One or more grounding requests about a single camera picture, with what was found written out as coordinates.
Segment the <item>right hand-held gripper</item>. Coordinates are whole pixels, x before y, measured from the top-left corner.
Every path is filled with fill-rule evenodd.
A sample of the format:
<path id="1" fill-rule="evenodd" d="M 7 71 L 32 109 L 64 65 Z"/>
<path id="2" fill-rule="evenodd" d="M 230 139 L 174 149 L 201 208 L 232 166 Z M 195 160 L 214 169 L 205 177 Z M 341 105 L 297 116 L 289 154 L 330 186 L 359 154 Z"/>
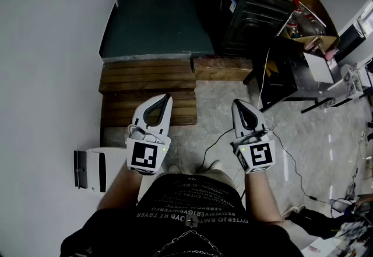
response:
<path id="1" fill-rule="evenodd" d="M 250 103 L 239 99 L 233 101 L 231 110 L 237 138 L 230 145 L 244 173 L 252 174 L 271 168 L 276 162 L 275 142 L 270 140 L 263 114 Z"/>

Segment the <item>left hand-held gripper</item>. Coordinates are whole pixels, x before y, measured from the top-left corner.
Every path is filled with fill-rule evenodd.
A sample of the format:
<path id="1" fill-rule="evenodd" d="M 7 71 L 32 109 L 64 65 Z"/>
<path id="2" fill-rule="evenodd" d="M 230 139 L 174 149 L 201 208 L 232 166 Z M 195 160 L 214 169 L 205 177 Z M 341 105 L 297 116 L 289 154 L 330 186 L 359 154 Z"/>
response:
<path id="1" fill-rule="evenodd" d="M 151 97 L 139 105 L 128 127 L 127 166 L 143 175 L 154 175 L 170 148 L 168 131 L 173 98 L 170 94 Z"/>

